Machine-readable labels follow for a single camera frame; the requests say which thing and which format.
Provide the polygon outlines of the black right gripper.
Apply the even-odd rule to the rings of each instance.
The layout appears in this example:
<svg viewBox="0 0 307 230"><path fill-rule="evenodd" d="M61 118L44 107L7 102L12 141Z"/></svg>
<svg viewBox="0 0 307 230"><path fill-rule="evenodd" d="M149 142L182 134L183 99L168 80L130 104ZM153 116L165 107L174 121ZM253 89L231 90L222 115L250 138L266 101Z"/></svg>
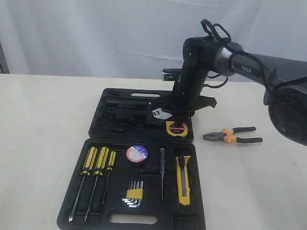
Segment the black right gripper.
<svg viewBox="0 0 307 230"><path fill-rule="evenodd" d="M197 110L216 107L217 101L214 97L200 95L208 72L206 67L183 62L179 79L174 84L172 93L173 119L176 125L183 125L189 117L194 116Z"/></svg>

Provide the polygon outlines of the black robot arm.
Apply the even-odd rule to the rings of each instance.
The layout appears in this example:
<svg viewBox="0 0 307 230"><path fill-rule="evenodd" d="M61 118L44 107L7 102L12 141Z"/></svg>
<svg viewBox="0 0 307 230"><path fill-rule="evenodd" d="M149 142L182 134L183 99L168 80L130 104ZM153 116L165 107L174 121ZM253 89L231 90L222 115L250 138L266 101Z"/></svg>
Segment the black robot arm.
<svg viewBox="0 0 307 230"><path fill-rule="evenodd" d="M263 103L273 126L284 137L307 144L307 64L250 54L238 43L211 36L192 37L183 45L183 66L173 87L177 121L197 110L208 73L241 75L265 87Z"/></svg>

